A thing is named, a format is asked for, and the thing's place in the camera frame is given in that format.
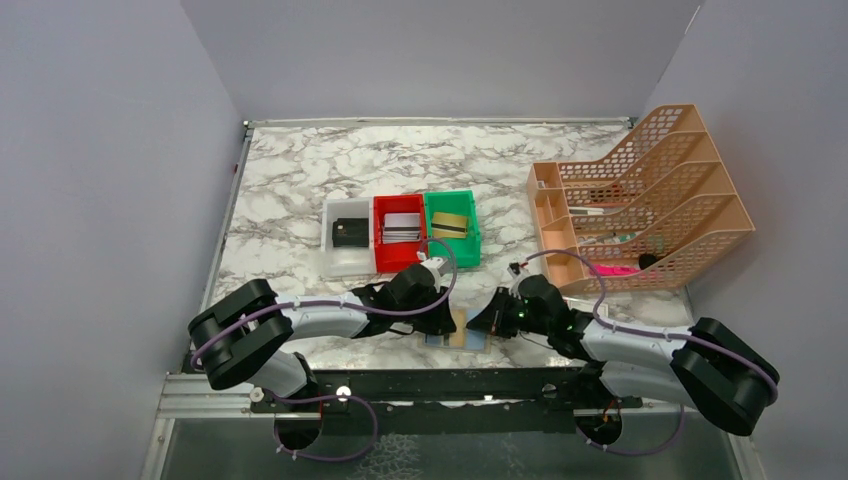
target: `gray wall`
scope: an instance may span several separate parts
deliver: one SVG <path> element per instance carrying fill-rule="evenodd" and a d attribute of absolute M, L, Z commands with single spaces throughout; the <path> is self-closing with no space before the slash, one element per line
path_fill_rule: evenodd
<path fill-rule="evenodd" d="M 177 0 L 2 2 L 0 477 L 138 477 L 240 122 Z"/>
<path fill-rule="evenodd" d="M 640 115 L 701 0 L 183 0 L 239 112 Z"/>
<path fill-rule="evenodd" d="M 691 292 L 782 374 L 772 480 L 848 472 L 846 25 L 845 0 L 707 0 L 648 102 L 698 105 L 758 228 Z"/>

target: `marble surface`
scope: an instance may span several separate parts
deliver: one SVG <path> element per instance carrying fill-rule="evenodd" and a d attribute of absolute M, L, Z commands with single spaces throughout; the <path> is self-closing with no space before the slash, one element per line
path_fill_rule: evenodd
<path fill-rule="evenodd" d="M 376 281 L 378 276 L 320 274 L 325 198 L 471 189 L 483 258 L 480 267 L 461 271 L 451 306 L 482 308 L 495 287 L 508 285 L 507 265 L 537 250 L 524 187 L 530 165 L 594 160 L 626 134 L 623 123 L 259 128 L 227 233 L 214 300 L 253 278 L 267 278 L 275 291 L 295 295 L 342 293 Z M 609 315 L 621 321 L 664 326 L 692 321 L 682 292 L 610 294 L 605 303 Z M 493 339 L 485 354 L 422 347 L 418 337 L 324 337 L 287 342 L 283 350 L 303 353 L 313 368 L 569 364 L 520 337 Z"/>

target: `pink object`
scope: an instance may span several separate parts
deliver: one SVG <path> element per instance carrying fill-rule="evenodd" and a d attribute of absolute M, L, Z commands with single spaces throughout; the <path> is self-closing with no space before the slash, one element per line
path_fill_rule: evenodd
<path fill-rule="evenodd" d="M 614 265 L 595 265 L 595 268 L 598 270 L 598 273 L 605 277 L 633 275 L 634 273 L 641 272 L 641 270 L 635 267 L 616 267 Z"/>

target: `plastic bin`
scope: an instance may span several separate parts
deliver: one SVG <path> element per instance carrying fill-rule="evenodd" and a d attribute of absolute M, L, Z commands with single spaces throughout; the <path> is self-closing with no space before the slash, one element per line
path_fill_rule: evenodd
<path fill-rule="evenodd" d="M 383 216 L 387 213 L 418 213 L 421 225 L 421 238 L 427 233 L 424 212 L 424 197 L 420 194 L 374 197 L 374 257 L 378 273 L 396 273 L 413 263 L 418 263 L 418 247 L 421 242 L 384 244 Z"/>
<path fill-rule="evenodd" d="M 704 121 L 694 105 L 664 105 L 655 108 L 636 125 L 624 139 L 600 160 L 592 162 L 566 162 L 554 164 L 559 168 L 557 183 L 553 173 L 543 168 L 533 186 L 542 188 L 539 181 L 546 181 L 545 188 L 603 186 L 619 178 L 631 165 L 647 155 L 667 135 L 675 132 L 706 132 Z"/>
<path fill-rule="evenodd" d="M 344 275 L 370 275 L 377 273 L 374 257 L 374 235 L 369 236 L 368 248 L 333 247 L 333 222 L 339 218 L 367 218 L 368 231 L 374 232 L 373 198 L 344 198 L 324 201 L 321 220 L 321 252 L 323 271 L 328 277 Z"/>
<path fill-rule="evenodd" d="M 453 192 L 429 192 L 424 194 L 424 209 L 427 213 L 427 236 L 433 236 L 431 222 L 436 212 L 453 213 L 468 217 L 468 236 L 465 238 L 443 239 L 456 255 L 459 268 L 476 267 L 480 265 L 480 226 L 477 224 L 477 209 L 471 190 Z M 438 244 L 430 244 L 431 256 L 447 257 L 448 252 Z"/>

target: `glass surface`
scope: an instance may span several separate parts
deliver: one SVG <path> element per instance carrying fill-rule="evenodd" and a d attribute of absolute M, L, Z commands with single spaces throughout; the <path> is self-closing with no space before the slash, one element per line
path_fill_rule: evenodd
<path fill-rule="evenodd" d="M 647 449 L 665 441 L 677 414 L 625 415 L 618 447 Z M 669 450 L 646 457 L 597 451 L 577 435 L 541 432 L 385 435 L 365 457 L 326 464 L 275 453 L 271 420 L 179 420 L 163 478 L 321 479 L 738 479 L 727 436 L 699 414 Z M 344 455 L 364 437 L 323 436 L 311 453 Z"/>

